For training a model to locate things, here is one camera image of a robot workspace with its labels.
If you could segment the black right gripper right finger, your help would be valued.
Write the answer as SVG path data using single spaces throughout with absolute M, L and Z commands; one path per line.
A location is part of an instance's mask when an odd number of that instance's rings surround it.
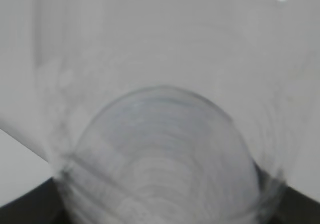
M 319 209 L 319 202 L 288 187 L 269 223 L 320 224 Z

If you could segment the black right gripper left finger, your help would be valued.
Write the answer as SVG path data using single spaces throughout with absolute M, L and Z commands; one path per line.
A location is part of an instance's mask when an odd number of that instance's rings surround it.
M 71 223 L 52 178 L 0 209 L 1 223 Z

